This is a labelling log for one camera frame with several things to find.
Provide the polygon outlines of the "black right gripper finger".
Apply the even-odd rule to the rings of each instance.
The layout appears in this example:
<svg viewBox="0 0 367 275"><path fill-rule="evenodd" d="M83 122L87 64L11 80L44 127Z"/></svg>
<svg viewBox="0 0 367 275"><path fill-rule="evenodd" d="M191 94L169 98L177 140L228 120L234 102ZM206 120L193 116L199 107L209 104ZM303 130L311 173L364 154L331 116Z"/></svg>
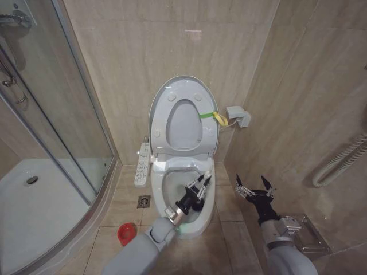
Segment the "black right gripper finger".
<svg viewBox="0 0 367 275"><path fill-rule="evenodd" d="M266 188L266 196L267 197L274 197L274 193L276 191L275 188L273 188L268 180L264 176L261 176L261 180L264 184L264 187Z"/></svg>
<svg viewBox="0 0 367 275"><path fill-rule="evenodd" d="M243 186L238 174L236 174L236 192L243 198L252 196L252 191Z"/></svg>

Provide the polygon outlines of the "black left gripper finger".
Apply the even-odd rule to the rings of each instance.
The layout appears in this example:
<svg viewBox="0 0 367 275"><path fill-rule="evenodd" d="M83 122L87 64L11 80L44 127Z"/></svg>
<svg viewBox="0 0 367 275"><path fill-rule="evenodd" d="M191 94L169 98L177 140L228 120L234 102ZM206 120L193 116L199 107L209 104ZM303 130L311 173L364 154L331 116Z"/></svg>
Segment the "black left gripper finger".
<svg viewBox="0 0 367 275"><path fill-rule="evenodd" d="M205 181L205 175L202 174L198 178L196 178L196 179L192 180L191 182L189 182L186 185L186 188L188 190L198 191L202 187L202 185L204 184L204 181Z"/></svg>
<svg viewBox="0 0 367 275"><path fill-rule="evenodd" d="M202 184L201 188L199 189L199 192L197 194L197 198L198 199L203 199L206 195L206 192L207 192L207 188L208 188L208 185L210 183L210 180L211 180L211 175L206 175L204 176L204 183Z"/></svg>

